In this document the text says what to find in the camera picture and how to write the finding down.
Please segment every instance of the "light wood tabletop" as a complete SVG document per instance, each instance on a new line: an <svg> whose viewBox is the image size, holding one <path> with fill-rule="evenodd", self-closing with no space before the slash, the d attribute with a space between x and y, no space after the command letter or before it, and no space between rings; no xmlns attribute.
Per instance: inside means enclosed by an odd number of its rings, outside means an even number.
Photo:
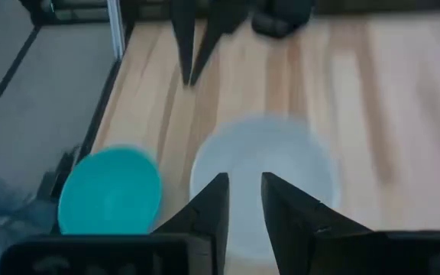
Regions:
<svg viewBox="0 0 440 275"><path fill-rule="evenodd" d="M266 112L307 121L330 149L340 213L372 229L440 229L440 14L321 18L282 41L245 24L222 38L192 89L181 81L171 24L138 24L93 152L133 144L155 157L161 223L189 201L208 135ZM226 268L276 273L240 259Z"/></svg>

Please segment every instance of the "white bowl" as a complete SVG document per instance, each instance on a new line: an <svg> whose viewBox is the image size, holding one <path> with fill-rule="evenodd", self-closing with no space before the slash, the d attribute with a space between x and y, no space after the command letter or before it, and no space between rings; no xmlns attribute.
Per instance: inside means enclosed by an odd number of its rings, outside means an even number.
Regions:
<svg viewBox="0 0 440 275"><path fill-rule="evenodd" d="M200 147L192 166L189 199L227 172L230 212L227 252L249 260L274 261L260 197L263 172L336 207L340 192L334 166L302 121L264 116L228 125Z"/></svg>

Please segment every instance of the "blue plate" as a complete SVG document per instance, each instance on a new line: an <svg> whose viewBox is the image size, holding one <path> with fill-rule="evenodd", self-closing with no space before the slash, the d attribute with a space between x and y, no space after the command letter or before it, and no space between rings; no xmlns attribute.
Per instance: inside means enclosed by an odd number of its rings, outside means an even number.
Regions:
<svg viewBox="0 0 440 275"><path fill-rule="evenodd" d="M82 160L64 184L58 208L63 234L146 234L160 208L162 184L152 160L115 147Z"/></svg>

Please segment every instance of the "wooden surface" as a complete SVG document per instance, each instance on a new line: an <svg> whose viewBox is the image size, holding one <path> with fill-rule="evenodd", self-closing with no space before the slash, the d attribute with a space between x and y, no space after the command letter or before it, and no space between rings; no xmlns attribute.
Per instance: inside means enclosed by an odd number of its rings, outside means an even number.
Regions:
<svg viewBox="0 0 440 275"><path fill-rule="evenodd" d="M137 25L93 151L134 144L156 158L163 222L188 202L207 136L265 112L307 120L330 148L338 211L372 229L440 229L440 15L319 19L281 42L246 24L194 89L181 83L170 24ZM276 273L261 266L229 259L227 271Z"/></svg>

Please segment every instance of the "gray floor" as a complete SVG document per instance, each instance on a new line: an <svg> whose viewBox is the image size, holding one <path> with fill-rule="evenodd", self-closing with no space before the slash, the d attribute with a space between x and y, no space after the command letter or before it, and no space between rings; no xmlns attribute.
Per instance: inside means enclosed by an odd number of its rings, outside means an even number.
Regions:
<svg viewBox="0 0 440 275"><path fill-rule="evenodd" d="M0 21L1 79L31 25L18 1L0 2L12 7L0 12L16 13L11 20ZM83 141L112 62L107 24L40 31L0 99L2 179L25 192L37 191L42 176L55 168L62 153Z"/></svg>

